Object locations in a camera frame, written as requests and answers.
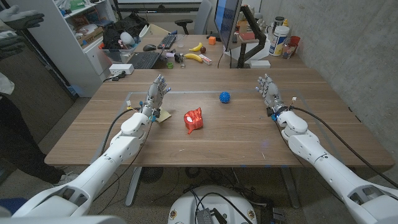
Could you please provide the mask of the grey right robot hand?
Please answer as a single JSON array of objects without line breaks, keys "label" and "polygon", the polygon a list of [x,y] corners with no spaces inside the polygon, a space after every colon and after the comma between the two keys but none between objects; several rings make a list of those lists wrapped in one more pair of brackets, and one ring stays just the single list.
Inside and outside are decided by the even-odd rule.
[{"label": "grey right robot hand", "polygon": [[261,94],[264,100],[268,116],[277,117],[287,109],[277,85],[270,76],[265,74],[264,77],[258,77],[257,82],[259,86],[256,87],[256,91]]}]

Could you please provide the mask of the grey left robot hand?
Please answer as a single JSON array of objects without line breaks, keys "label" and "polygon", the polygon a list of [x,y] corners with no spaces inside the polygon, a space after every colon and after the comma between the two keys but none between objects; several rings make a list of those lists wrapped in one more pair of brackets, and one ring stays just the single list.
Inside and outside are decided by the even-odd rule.
[{"label": "grey left robot hand", "polygon": [[154,115],[158,118],[160,116],[160,106],[162,105],[164,95],[170,90],[170,87],[167,88],[165,78],[159,75],[149,87],[140,112],[148,117]]}]

